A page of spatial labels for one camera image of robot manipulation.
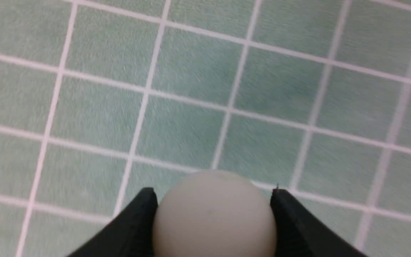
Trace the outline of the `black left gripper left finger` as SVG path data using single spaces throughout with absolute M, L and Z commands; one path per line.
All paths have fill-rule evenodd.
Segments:
M 70 257 L 153 257 L 153 223 L 158 199 L 142 188 L 124 210 Z

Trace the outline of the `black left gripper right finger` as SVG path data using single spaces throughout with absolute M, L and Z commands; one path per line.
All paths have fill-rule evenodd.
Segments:
M 365 257 L 329 229 L 289 191 L 275 188 L 270 199 L 276 221 L 276 257 Z

